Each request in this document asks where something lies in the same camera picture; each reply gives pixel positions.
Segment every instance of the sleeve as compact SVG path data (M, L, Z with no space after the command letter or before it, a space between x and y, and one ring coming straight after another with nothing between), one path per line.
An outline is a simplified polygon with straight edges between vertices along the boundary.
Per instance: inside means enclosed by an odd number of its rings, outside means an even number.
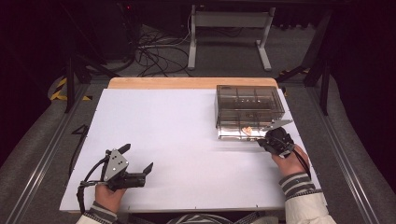
M111 224L117 220L117 215L101 204L93 202L89 212L84 213L77 224Z
M326 207L321 189L316 189L306 173L284 177L279 182L286 196L285 210L288 224L335 223Z

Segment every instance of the white table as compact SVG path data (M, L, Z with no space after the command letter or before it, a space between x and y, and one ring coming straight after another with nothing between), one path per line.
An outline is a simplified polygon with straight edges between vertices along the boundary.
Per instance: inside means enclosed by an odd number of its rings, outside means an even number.
M118 79L120 85L113 87L114 83L110 83L109 88L126 88L130 81L146 85L141 85L140 90L104 90L60 210L77 212L79 181L105 156L106 149L128 143L132 146L124 153L130 163L127 172L142 172L151 162L154 166L145 187L127 190L121 212L283 208L284 195L277 184L281 175L270 153L256 142L219 140L215 128L213 85L268 85L267 81L276 84L264 79L248 78L246 82L238 78L145 78ZM160 90L172 82L177 83L176 89ZM185 89L191 85L200 89ZM279 95L286 110L284 119L292 119L281 90ZM284 128L304 149L294 122ZM99 179L101 168L91 179ZM312 167L311 173L320 188ZM94 187L86 188L87 209L93 199Z

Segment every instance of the clear plastic box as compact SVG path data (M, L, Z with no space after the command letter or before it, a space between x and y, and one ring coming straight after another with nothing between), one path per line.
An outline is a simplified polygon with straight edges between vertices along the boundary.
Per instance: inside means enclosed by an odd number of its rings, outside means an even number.
M276 87L218 85L215 100L219 139L263 138L285 110Z

